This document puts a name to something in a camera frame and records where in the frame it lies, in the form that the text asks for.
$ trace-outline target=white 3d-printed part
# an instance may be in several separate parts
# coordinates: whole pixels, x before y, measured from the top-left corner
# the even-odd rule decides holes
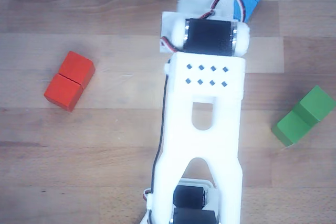
[[[177,52],[166,71],[164,146],[148,205],[152,224],[169,223],[175,187],[196,157],[207,162],[219,190],[221,223],[239,224],[243,174],[237,155],[245,60]],[[208,130],[193,125],[194,102],[213,104],[213,123]]]

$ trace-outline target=red wire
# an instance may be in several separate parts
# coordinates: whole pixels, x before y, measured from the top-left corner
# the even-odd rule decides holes
[[[167,46],[173,51],[173,52],[177,52],[179,51],[178,48],[176,48],[169,40],[167,37],[163,36],[161,37],[162,40],[164,40],[164,42],[167,44]]]
[[[210,10],[210,12],[207,12],[207,13],[205,13],[205,14],[203,14],[201,17],[200,17],[200,19],[204,19],[204,18],[207,18],[207,17],[209,17],[210,15],[212,15],[213,13],[214,13],[214,9],[216,8],[216,6],[217,6],[217,4],[218,4],[218,2],[219,2],[220,0],[214,0],[213,1],[213,3],[212,3],[212,5],[211,5],[211,10]],[[241,6],[243,7],[243,20],[241,20],[241,22],[244,22],[244,20],[245,20],[245,6],[244,6],[244,3],[243,3],[243,1],[242,0],[239,0],[240,1],[240,3],[241,3]]]
[[[151,192],[150,190],[147,190],[147,191],[145,191],[144,194],[142,194],[142,198],[143,198],[145,201],[147,201],[147,198],[146,198],[145,194],[147,195],[147,194],[149,194],[150,192]]]

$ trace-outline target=black cable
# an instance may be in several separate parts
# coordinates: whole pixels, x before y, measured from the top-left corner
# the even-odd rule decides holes
[[[162,140],[163,140],[163,126],[164,126],[164,111],[166,107],[166,91],[167,91],[167,83],[168,83],[168,74],[166,75],[166,80],[164,82],[164,88],[163,88],[163,101],[162,101],[162,117],[161,117],[161,131],[160,131],[160,141],[159,141],[159,146],[157,149],[157,153],[154,159],[153,163],[153,169],[152,169],[152,182],[151,182],[151,193],[154,192],[154,173],[155,173],[155,166],[156,162],[158,161],[158,157],[160,154],[161,150],[161,145],[162,145]]]
[[[152,224],[152,210],[149,210],[148,220],[149,220],[149,224]]]

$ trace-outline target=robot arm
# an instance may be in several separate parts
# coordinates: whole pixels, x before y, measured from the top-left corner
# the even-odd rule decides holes
[[[245,77],[240,56],[248,48],[249,28],[239,21],[251,13],[245,3],[178,0],[176,13],[162,15],[160,51],[174,55],[165,66],[169,78],[163,152],[141,224],[240,223],[243,174],[237,154]],[[194,102],[213,104],[210,129],[200,131],[192,124]],[[181,179],[195,157],[208,163],[216,188],[206,180]],[[177,185],[201,188],[199,201],[204,204],[186,208],[177,200]]]

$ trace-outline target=green wooden cube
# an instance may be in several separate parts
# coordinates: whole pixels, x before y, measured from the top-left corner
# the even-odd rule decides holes
[[[295,107],[297,113],[310,126],[321,122],[336,106],[336,102],[319,86],[315,86]]]
[[[319,86],[315,86],[271,130],[285,146],[296,144],[336,106],[336,102]]]
[[[272,132],[285,146],[296,144],[311,129],[294,111],[290,111],[273,128]]]

